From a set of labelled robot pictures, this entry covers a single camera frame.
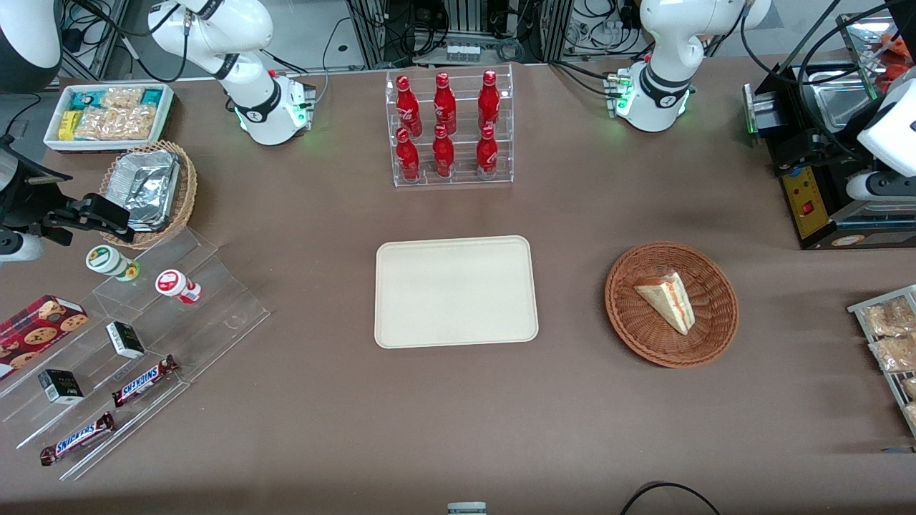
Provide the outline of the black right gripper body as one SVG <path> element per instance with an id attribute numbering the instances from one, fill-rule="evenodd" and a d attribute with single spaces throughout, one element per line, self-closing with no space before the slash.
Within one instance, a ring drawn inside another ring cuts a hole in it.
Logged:
<path id="1" fill-rule="evenodd" d="M 60 192 L 58 184 L 72 180 L 62 174 L 24 157 L 12 149 L 14 138 L 1 140 L 2 232 L 20 232 L 36 237 L 71 237 L 72 232 L 53 226 L 46 216 L 66 209 L 69 197 Z"/>

